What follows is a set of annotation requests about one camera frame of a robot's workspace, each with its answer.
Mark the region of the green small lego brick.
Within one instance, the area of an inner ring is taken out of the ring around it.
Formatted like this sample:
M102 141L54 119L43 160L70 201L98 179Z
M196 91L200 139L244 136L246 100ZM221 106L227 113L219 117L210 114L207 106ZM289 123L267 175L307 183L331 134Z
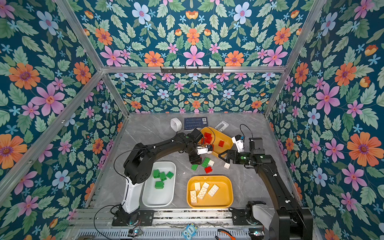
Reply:
M192 166L191 166L191 169L192 169L193 171L196 171L197 168L198 168L198 166L199 166L199 165L192 165Z

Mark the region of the large green lego plate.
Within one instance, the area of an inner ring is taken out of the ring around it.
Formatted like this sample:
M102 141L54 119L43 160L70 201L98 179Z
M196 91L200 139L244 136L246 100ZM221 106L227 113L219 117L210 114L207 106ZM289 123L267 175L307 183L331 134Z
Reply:
M205 158L204 161L202 162L202 167L207 168L209 166L210 161L211 161L211 159Z

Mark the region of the small white lego brick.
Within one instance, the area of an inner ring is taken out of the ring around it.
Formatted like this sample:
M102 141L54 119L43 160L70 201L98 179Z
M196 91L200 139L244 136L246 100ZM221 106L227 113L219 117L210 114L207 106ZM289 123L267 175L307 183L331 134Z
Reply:
M199 190L201 189L200 182L196 182L196 183L194 183L194 186L195 186L195 190L196 190L196 191L199 191Z

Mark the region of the white wide lego brick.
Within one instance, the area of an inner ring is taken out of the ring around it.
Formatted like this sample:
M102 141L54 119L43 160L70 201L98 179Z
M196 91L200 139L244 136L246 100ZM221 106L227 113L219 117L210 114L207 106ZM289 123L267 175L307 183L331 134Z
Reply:
M215 194L216 194L216 192L219 190L219 187L216 185L216 184L214 184L211 188L210 188L210 190L208 191L208 195L209 196L211 196L211 197L213 197Z

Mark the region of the cream long lego brick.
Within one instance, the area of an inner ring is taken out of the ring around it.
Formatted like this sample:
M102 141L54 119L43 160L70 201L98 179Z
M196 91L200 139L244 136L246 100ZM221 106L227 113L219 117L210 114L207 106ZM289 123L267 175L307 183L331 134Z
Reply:
M190 201L191 201L192 205L197 203L197 191L196 190L190 191Z

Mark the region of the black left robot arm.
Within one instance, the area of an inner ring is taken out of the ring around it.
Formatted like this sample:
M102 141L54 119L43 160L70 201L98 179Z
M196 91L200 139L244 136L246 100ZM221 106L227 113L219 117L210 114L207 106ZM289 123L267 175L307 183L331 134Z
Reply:
M138 143L129 154L123 167L124 172L118 173L125 180L123 199L113 214L112 226L134 226L140 221L140 195L144 183L152 174L153 165L163 157L176 152L189 156L192 165L202 164L201 154L198 152L199 142L204 134L198 129L191 133L177 133L174 137L160 143L144 145Z

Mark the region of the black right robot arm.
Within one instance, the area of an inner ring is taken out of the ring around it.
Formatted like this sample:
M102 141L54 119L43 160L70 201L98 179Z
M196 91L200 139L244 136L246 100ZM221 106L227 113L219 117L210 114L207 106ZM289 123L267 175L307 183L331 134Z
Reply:
M302 208L278 173L276 161L265 154L262 138L249 139L249 151L227 150L218 155L227 164L252 168L263 180L274 208L262 201L249 201L240 216L249 225L261 225L270 240L311 240L314 219L310 210Z

